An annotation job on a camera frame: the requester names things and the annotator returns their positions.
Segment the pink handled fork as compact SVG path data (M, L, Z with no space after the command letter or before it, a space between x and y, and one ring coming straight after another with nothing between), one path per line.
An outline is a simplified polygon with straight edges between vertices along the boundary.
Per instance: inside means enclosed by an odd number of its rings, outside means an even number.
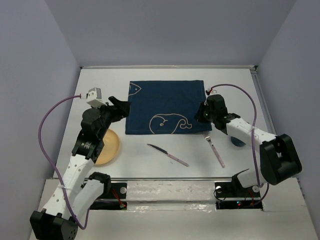
M214 155L216 156L216 158L217 158L218 162L220 163L221 167L222 167L222 168L225 168L226 166L225 166L225 164L224 164L224 162L223 162L220 154L218 153L216 147L214 146L214 144L213 144L213 142L212 142L212 140L211 140L211 137L210 137L210 135L209 135L209 132L208 132L208 131L204 131L204 132L203 132L203 136L204 136L204 139L205 139L205 140L208 142L208 144L210 145L210 147L211 147L212 151L214 152Z

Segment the navy whale placemat cloth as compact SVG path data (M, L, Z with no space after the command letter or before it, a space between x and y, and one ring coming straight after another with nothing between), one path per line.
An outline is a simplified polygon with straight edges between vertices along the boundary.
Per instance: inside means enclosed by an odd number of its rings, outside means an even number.
M195 134L211 131L195 115L205 101L202 80L141 80L129 83L126 135Z

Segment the yellow round plate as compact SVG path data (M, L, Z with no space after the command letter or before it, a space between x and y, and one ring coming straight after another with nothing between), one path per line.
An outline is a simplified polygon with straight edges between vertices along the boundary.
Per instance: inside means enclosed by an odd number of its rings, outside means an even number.
M102 166L112 161L117 156L121 145L119 136L111 129L108 129L104 135L103 143L104 147L95 162L96 166Z

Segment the dark blue mug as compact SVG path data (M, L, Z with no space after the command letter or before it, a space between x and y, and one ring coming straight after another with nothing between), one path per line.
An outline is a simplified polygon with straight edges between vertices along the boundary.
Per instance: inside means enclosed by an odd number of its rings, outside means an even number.
M243 141L241 141L238 138L233 137L233 136L230 137L230 140L231 140L232 144L235 145L236 147L244 147L246 145L245 142L243 142Z

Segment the pink handled knife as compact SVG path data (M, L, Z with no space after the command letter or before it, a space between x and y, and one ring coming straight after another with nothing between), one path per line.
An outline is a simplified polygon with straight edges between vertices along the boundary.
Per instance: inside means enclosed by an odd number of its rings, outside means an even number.
M170 159L172 159L172 160L174 160L174 161L176 161L176 162L184 165L185 167L189 167L189 164L188 164L188 163L186 163L186 162L184 162L183 160L181 160L181 159L173 156L172 154L168 153L166 150L164 150L164 149L162 149L162 148L160 148L160 147L158 147L158 146L156 146L156 145L153 145L153 144L149 144L149 143L148 143L147 145L148 145L149 147L153 148L154 150L156 150L156 151L158 151L158 152L166 155L166 156L169 157Z

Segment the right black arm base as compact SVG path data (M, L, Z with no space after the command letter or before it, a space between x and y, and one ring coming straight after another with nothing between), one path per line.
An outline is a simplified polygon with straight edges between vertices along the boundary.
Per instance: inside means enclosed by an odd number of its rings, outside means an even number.
M263 209L258 187L232 189L231 182L216 182L213 196L217 210Z

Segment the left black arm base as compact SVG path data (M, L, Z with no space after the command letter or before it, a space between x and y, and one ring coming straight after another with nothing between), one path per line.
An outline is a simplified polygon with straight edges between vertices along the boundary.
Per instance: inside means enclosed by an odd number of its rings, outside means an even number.
M104 191L93 204L90 210L124 211L127 209L127 182L112 182L108 192Z

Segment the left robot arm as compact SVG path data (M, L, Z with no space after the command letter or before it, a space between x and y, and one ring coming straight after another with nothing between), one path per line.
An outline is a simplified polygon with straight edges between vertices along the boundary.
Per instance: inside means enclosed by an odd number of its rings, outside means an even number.
M59 184L42 210L30 216L33 233L38 240L73 240L79 229L85 230L91 205L99 197L111 191L111 177L94 172L89 175L105 144L103 138L111 123L118 122L130 114L131 103L109 97L109 105L99 97L86 97L90 108L82 114L81 130L71 151L69 163L61 174L55 163L48 162L56 172Z

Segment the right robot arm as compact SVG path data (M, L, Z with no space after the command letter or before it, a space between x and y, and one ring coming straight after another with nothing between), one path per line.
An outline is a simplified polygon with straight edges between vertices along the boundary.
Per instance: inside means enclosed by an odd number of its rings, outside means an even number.
M235 196L242 196L249 187L263 184L277 185L302 171L302 164L293 140L287 134L275 135L249 124L235 113L229 113L224 98L214 94L200 103L195 115L201 124L212 123L222 133L251 146L259 154L254 158L254 169L235 174L230 190Z

